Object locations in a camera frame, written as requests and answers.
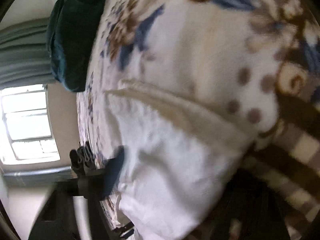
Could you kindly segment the white pants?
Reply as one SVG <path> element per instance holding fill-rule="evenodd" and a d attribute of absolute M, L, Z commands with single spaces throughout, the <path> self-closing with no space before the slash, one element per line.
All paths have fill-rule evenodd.
<path fill-rule="evenodd" d="M 136 80 L 104 93 L 112 146 L 123 146 L 120 210 L 135 239 L 183 239 L 219 201 L 255 133 Z"/>

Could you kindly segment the bright bedroom window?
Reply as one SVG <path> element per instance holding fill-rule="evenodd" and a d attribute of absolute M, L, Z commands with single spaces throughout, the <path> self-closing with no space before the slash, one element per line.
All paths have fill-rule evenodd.
<path fill-rule="evenodd" d="M 59 161 L 43 84 L 1 90 L 1 163 Z"/>

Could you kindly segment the grey green striped curtain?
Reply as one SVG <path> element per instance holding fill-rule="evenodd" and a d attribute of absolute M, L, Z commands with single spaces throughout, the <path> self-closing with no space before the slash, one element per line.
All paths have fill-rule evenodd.
<path fill-rule="evenodd" d="M 1 30 L 1 89 L 54 83 L 46 47 L 48 18 Z"/>

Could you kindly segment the dark teal velvet pillow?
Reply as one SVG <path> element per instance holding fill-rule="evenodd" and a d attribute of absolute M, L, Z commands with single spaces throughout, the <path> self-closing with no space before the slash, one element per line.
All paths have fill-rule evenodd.
<path fill-rule="evenodd" d="M 83 92 L 87 69 L 106 0 L 57 0 L 47 25 L 47 50 L 55 80 Z"/>

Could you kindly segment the floral fleece bed blanket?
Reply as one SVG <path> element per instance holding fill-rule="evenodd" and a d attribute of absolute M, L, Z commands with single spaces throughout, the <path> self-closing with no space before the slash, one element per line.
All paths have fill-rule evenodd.
<path fill-rule="evenodd" d="M 103 97 L 121 80 L 255 133 L 219 201 L 183 239 L 319 239 L 319 24 L 304 0 L 106 0 L 77 94 L 80 139 L 97 167 L 119 147 Z M 131 222 L 118 184 L 103 201 L 114 228 Z"/>

